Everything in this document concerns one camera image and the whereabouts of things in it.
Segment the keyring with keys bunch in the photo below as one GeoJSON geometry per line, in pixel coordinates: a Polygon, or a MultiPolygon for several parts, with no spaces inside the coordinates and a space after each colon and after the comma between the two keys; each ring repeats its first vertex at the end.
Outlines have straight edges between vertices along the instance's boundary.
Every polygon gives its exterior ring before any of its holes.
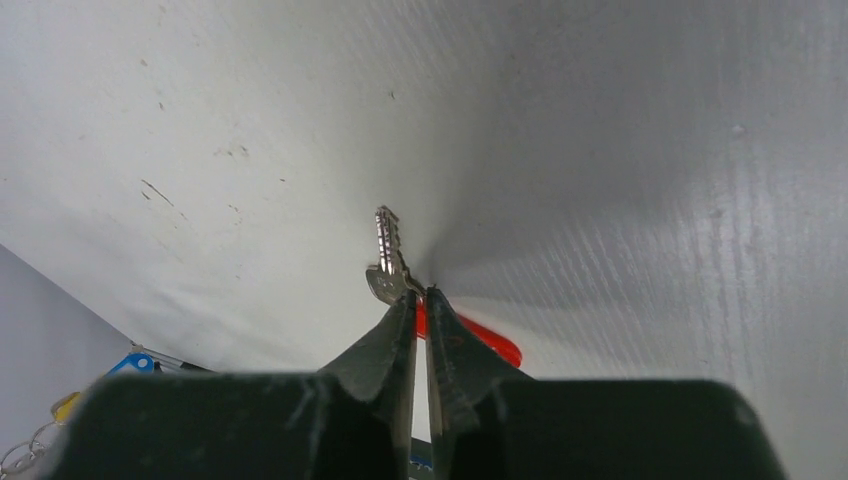
{"type": "MultiPolygon", "coordinates": [[[[208,369],[170,355],[133,343],[129,353],[110,370],[98,376],[119,374],[174,374],[184,372],[208,372],[208,369]]],[[[11,446],[1,455],[2,479],[35,479],[37,466],[64,426],[70,420],[77,405],[93,382],[82,391],[73,391],[54,402],[50,407],[50,421],[40,426],[23,441],[11,446]]]]}

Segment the red tagged key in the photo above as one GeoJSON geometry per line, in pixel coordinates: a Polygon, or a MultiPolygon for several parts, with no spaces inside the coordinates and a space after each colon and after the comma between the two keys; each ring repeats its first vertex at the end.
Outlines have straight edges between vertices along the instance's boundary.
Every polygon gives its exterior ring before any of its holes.
{"type": "MultiPolygon", "coordinates": [[[[375,211],[378,260],[365,270],[368,287],[375,298],[392,305],[406,290],[416,293],[418,298],[416,312],[416,334],[425,339],[428,333],[424,287],[416,280],[408,268],[401,251],[402,242],[399,230],[399,218],[383,205],[375,211]]],[[[523,355],[519,347],[505,336],[478,322],[458,316],[460,322],[479,340],[494,350],[513,367],[520,367],[523,355]]]]}

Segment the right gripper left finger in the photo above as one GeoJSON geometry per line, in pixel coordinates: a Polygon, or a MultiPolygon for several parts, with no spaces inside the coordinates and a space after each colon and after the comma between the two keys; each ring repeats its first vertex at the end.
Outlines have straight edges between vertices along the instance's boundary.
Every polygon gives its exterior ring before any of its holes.
{"type": "Polygon", "coordinates": [[[344,479],[406,479],[411,450],[418,296],[406,291],[377,324],[320,369],[339,405],[326,447],[344,479]]]}

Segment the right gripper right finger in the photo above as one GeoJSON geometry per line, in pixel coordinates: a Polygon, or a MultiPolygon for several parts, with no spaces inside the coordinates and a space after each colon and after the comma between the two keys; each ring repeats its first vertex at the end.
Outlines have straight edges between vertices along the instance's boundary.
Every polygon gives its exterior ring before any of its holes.
{"type": "Polygon", "coordinates": [[[497,403],[502,381],[531,376],[504,360],[465,327],[444,293],[425,296],[429,418],[438,479],[502,479],[497,403]]]}

